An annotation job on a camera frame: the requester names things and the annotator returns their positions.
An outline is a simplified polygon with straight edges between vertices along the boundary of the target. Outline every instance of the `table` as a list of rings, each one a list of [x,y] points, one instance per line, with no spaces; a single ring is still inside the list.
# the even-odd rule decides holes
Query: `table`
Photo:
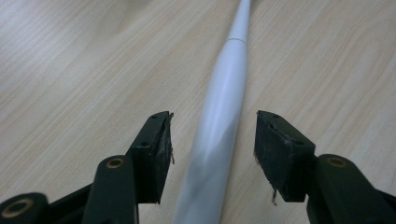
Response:
[[[207,83],[236,0],[0,3],[0,200],[53,202],[92,182],[145,120],[169,110],[176,164],[143,224],[171,223]],[[396,2],[252,1],[248,75],[221,223],[307,223],[271,202],[253,156],[256,112],[277,113],[396,194]]]

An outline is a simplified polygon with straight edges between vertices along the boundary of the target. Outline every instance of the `tabletop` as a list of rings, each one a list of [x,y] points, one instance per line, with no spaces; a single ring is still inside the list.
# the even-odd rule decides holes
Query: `tabletop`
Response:
[[[0,201],[50,202],[91,183],[146,119],[172,119],[161,204],[171,223],[211,71],[236,0],[0,2]],[[355,162],[396,194],[396,2],[252,1],[247,85],[220,223],[308,223],[304,203],[271,202],[253,155],[258,110],[287,119],[316,155]]]

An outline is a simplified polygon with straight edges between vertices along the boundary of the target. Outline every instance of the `white pen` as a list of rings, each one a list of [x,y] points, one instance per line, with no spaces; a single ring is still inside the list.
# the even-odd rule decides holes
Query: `white pen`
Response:
[[[241,0],[213,70],[174,224],[219,223],[245,91],[249,11],[250,0]]]

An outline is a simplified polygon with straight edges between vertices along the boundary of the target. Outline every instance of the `wooden table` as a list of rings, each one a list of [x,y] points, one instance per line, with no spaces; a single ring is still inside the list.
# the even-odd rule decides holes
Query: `wooden table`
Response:
[[[0,3],[0,200],[53,202],[123,154],[146,118],[175,113],[162,204],[171,223],[207,83],[236,0]],[[307,223],[305,205],[271,203],[253,156],[256,112],[275,112],[396,194],[396,2],[253,1],[248,78],[221,223]]]

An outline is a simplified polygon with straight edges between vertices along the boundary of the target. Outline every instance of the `white stylus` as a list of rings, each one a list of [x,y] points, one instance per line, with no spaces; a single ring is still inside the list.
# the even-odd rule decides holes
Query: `white stylus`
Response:
[[[241,0],[213,70],[174,224],[219,223],[247,76],[250,0]]]

